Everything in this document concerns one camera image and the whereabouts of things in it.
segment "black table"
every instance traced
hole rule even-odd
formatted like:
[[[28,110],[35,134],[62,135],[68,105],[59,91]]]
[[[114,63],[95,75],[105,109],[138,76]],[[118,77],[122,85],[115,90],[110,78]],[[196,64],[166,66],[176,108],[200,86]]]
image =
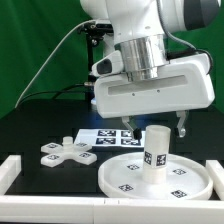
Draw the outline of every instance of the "black table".
[[[177,125],[174,112],[137,117],[143,130],[147,125]],[[64,136],[76,137],[79,129],[125,129],[121,119],[102,119],[91,105],[74,100],[32,100],[0,120],[0,160],[8,155],[22,156],[22,173],[8,190],[10,195],[105,195],[97,184],[99,166],[107,159],[129,152],[143,151],[120,147],[93,147],[98,160],[90,166],[67,160],[48,168],[40,164],[42,145],[62,143]],[[213,107],[190,112],[183,139],[171,135],[170,153],[205,163],[224,160],[224,114]]]

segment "white puzzle piece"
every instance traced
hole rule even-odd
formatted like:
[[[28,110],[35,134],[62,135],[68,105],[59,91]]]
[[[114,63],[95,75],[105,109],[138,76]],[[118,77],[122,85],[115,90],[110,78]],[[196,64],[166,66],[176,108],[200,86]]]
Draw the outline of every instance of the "white puzzle piece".
[[[72,137],[63,138],[63,146],[56,143],[49,143],[41,147],[41,151],[49,153],[41,159],[41,164],[48,167],[55,167],[63,163],[65,160],[72,159],[78,163],[90,165],[97,160],[97,156],[93,153],[87,153],[92,146],[83,142],[73,144]]]

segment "white circular tray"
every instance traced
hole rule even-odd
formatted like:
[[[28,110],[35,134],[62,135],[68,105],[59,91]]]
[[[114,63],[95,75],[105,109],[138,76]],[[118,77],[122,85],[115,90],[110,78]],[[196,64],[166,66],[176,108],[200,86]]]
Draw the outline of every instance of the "white circular tray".
[[[111,198],[175,200],[210,198],[213,181],[205,167],[184,157],[168,155],[165,184],[149,184],[142,178],[143,153],[114,157],[99,169],[101,190]]]

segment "green backdrop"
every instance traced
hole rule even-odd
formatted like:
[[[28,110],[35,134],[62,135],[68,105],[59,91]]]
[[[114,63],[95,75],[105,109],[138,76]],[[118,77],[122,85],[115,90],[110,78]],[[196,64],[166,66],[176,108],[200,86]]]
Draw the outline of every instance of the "green backdrop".
[[[0,0],[0,117],[13,109],[40,66],[77,24],[89,19],[79,0]],[[224,9],[206,29],[177,34],[214,60],[215,105],[224,112]],[[61,90],[87,80],[85,36],[73,34],[60,48],[29,93]]]

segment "cable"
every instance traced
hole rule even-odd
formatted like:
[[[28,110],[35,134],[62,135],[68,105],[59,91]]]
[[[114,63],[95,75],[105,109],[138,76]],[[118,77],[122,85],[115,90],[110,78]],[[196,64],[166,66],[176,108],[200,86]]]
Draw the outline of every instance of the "cable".
[[[74,84],[74,85],[68,86],[68,87],[62,89],[62,91],[57,92],[52,97],[52,99],[55,100],[57,97],[59,97],[63,93],[63,91],[68,91],[68,90],[71,90],[71,89],[74,89],[74,88],[78,88],[78,87],[83,87],[83,86],[85,86],[85,85],[84,84]]]
[[[43,92],[37,92],[37,93],[32,93],[29,94],[27,96],[25,96],[22,100],[20,100],[18,106],[16,108],[18,108],[24,101],[26,101],[28,98],[33,97],[33,96],[37,96],[37,95],[42,95],[42,94],[53,94],[53,93],[60,93],[60,94],[68,94],[68,93],[89,93],[90,91],[43,91]]]
[[[36,73],[36,75],[33,77],[33,79],[30,81],[30,83],[27,85],[27,87],[25,88],[25,90],[22,92],[22,94],[20,95],[19,99],[16,102],[15,108],[17,108],[17,106],[19,105],[20,101],[22,100],[22,98],[24,97],[24,95],[26,94],[26,92],[29,90],[29,88],[31,87],[31,85],[34,83],[34,81],[39,77],[40,73],[43,71],[43,69],[46,67],[46,65],[48,64],[48,62],[50,61],[50,59],[54,56],[54,54],[57,52],[57,50],[61,47],[61,45],[64,43],[65,40],[68,39],[68,37],[74,33],[80,26],[85,25],[86,23],[90,23],[90,22],[94,22],[96,20],[89,20],[83,23],[80,23],[79,25],[77,25],[76,27],[74,27],[61,41],[60,43],[56,46],[56,48],[53,50],[53,52],[50,54],[50,56],[47,58],[47,60],[44,62],[44,64],[40,67],[39,71]]]
[[[159,15],[159,20],[161,23],[161,26],[163,28],[164,33],[167,35],[167,37],[169,37],[171,40],[182,44],[184,46],[187,46],[188,48],[192,49],[192,50],[196,50],[196,47],[194,45],[192,45],[191,43],[185,41],[185,40],[181,40],[175,36],[173,36],[167,29],[165,21],[164,21],[164,17],[163,17],[163,13],[162,13],[162,4],[161,4],[161,0],[156,0],[157,2],[157,8],[158,8],[158,15]]]
[[[213,59],[212,59],[212,56],[211,54],[206,51],[206,50],[202,50],[202,49],[197,49],[194,45],[192,45],[191,43],[185,41],[185,40],[182,40],[182,39],[179,39],[175,36],[173,36],[167,29],[166,27],[166,24],[165,24],[165,21],[164,21],[164,17],[163,17],[163,13],[162,13],[162,4],[161,4],[161,0],[156,0],[157,2],[157,8],[158,8],[158,15],[159,15],[159,20],[160,20],[160,23],[161,23],[161,26],[163,28],[163,31],[164,33],[167,35],[167,37],[169,37],[171,40],[179,43],[179,44],[182,44],[186,47],[188,47],[188,50],[190,49],[190,51],[188,53],[205,53],[207,54],[208,58],[209,58],[209,61],[210,61],[210,68],[209,68],[209,71],[207,74],[210,73],[210,71],[212,70],[213,68]]]

